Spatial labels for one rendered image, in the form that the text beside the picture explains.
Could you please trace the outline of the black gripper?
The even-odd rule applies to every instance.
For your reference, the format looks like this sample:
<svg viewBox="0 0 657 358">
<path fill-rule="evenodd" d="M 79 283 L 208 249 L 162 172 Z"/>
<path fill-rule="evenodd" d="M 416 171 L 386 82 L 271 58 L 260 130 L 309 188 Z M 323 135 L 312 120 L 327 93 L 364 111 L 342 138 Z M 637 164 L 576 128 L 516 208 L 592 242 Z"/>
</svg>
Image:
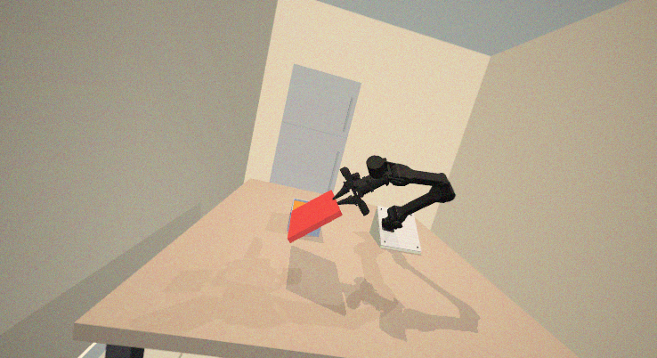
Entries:
<svg viewBox="0 0 657 358">
<path fill-rule="evenodd" d="M 347 167 L 340 168 L 340 172 L 342 176 L 345 178 L 346 182 L 344 181 L 344 185 L 342 189 L 332 199 L 333 200 L 337 199 L 345 195 L 346 193 L 350 192 L 350 190 L 352 189 L 354 195 L 353 196 L 350 195 L 348 198 L 339 200 L 337 204 L 338 205 L 353 204 L 355 206 L 358 205 L 362 214 L 366 216 L 369 213 L 369 209 L 366 203 L 364 202 L 364 200 L 361 198 L 364 197 L 363 195 L 369 192 L 373 192 L 376 189 L 371 178 L 367 175 L 367 176 L 363 176 L 362 179 L 360 179 L 359 181 L 353 182 L 352 180 L 353 176 Z M 353 186 L 355 187 L 355 189 Z M 358 195 L 356 192 L 358 192 Z"/>
</svg>

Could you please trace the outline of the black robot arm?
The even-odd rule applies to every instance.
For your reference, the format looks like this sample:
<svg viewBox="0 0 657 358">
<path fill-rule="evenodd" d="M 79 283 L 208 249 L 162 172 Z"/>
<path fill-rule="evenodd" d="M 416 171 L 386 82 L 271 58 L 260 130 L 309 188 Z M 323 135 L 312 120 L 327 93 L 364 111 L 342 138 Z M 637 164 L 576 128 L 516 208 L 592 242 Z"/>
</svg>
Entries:
<svg viewBox="0 0 657 358">
<path fill-rule="evenodd" d="M 388 216 L 382 218 L 382 230 L 394 232 L 402 228 L 402 222 L 408 215 L 419 211 L 435 202 L 445 203 L 455 198 L 455 192 L 444 173 L 430 173 L 413 170 L 403 164 L 388 162 L 386 158 L 373 155 L 366 161 L 371 178 L 376 189 L 389 183 L 395 186 L 406 186 L 409 183 L 432 186 L 430 191 L 403 206 L 389 207 Z"/>
</svg>

